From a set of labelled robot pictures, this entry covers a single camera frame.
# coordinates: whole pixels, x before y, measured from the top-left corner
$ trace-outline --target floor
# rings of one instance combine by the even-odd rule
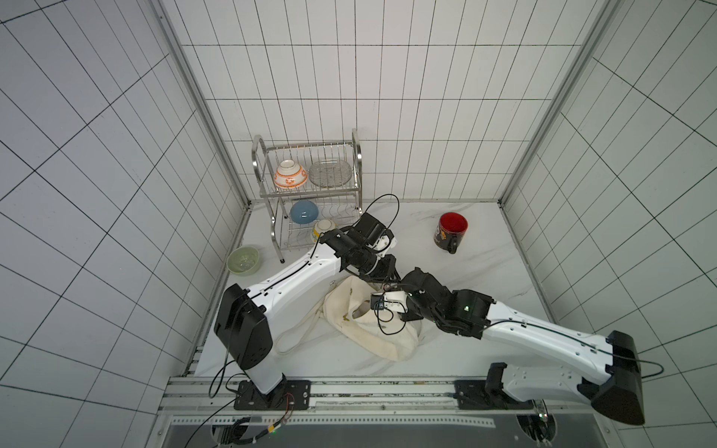
[[[468,220],[468,231],[456,254],[436,247],[432,235],[438,218],[446,211],[461,213]],[[377,203],[369,210],[388,223],[396,213],[395,203]],[[227,285],[247,287],[275,274],[306,253],[305,249],[285,252],[286,264],[280,264],[268,232],[269,217],[263,205],[256,205],[243,244],[259,249],[262,266],[248,277],[230,275]],[[545,311],[533,288],[528,272],[508,228],[495,203],[404,202],[391,226],[397,246],[391,250],[397,258],[397,270],[405,275],[414,267],[430,272],[450,290],[472,289],[501,300],[507,305],[546,319]],[[334,280],[346,276],[342,272]],[[282,311],[270,322],[276,337],[294,326],[332,287],[332,280],[304,294],[295,306]],[[438,330],[422,321],[421,345],[407,361],[392,362],[373,355],[320,321],[307,342],[277,361],[287,376],[484,376],[493,362],[541,365],[546,361],[502,343],[463,338]],[[291,337],[282,341],[282,349],[293,344]],[[226,348],[215,334],[207,337],[195,376],[214,376],[224,362]],[[227,373],[239,373],[232,365]]]

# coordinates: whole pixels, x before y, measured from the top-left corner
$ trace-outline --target white bowl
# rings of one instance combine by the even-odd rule
[[[274,173],[274,184],[282,189],[295,189],[306,182],[306,170],[291,159],[279,163]]]
[[[333,219],[321,219],[319,222],[314,224],[313,231],[311,232],[311,238],[314,242],[321,236],[321,234],[334,230],[336,223]]]

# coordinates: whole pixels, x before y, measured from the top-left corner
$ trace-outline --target black mounting plate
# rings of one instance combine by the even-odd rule
[[[286,409],[286,399],[278,400],[276,406],[267,405],[251,381],[240,382],[237,390],[239,393],[237,394],[237,399],[234,400],[234,409],[237,411],[284,411]],[[304,411],[309,407],[311,381],[287,380],[283,394],[292,394],[294,396],[294,410]]]
[[[485,391],[485,380],[456,380],[455,398],[458,409],[464,411],[490,411],[493,409],[534,409],[532,401],[516,401],[509,396],[491,397]]]

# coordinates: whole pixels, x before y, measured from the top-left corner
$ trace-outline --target dish rack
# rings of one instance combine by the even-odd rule
[[[281,161],[292,159],[307,172],[316,162],[345,161],[351,166],[351,176],[340,186],[320,187],[308,178],[300,186],[282,189],[274,184],[274,172]],[[361,215],[361,141],[356,129],[351,140],[304,143],[267,148],[261,135],[254,137],[252,163],[259,183],[260,197],[269,211],[270,234],[279,260],[284,262],[282,250],[310,247],[314,224],[320,219],[332,219],[337,227],[358,221]],[[294,202],[309,199],[318,207],[318,217],[308,224],[296,224],[289,218]]]

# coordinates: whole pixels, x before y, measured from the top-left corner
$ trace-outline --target orange patterned bowl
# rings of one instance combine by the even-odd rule
[[[280,189],[295,189],[306,182],[306,170],[291,159],[279,163],[274,173],[274,184]]]

